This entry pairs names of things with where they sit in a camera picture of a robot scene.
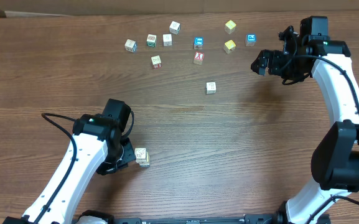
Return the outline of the wooden block elephant picture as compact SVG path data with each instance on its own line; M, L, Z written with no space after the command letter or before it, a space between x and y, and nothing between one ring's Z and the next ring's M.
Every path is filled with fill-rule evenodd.
M147 161L146 148L135 148L134 152L135 152L136 160L138 162L146 162Z

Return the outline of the wooden block yellow side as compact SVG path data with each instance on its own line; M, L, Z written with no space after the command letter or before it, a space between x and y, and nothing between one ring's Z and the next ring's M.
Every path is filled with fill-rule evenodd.
M139 165L141 167L150 167L150 163L148 163L148 162L142 162L142 163L139 163Z

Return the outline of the wooden block letter X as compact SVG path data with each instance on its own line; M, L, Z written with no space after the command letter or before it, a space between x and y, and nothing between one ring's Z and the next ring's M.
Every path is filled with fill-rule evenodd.
M146 162L148 162L149 163L149 153L147 152L147 161Z

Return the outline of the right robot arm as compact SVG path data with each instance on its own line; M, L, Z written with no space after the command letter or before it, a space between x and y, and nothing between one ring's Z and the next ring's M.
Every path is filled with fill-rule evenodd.
M327 210L359 192L359 87L351 53L344 41L332 40L325 16L310 16L279 33L282 50L262 50L251 69L277 75L284 85L313 78L329 112L330 129L311 159L312 177L274 214L245 215L245 223L329 223Z

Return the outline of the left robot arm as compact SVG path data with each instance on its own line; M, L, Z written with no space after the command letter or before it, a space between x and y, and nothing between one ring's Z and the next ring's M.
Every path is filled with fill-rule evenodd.
M94 174L114 174L135 161L126 128L133 119L131 108L114 99L101 114L76 119L64 132L70 144L45 189L20 218L6 217L5 223L71 223Z

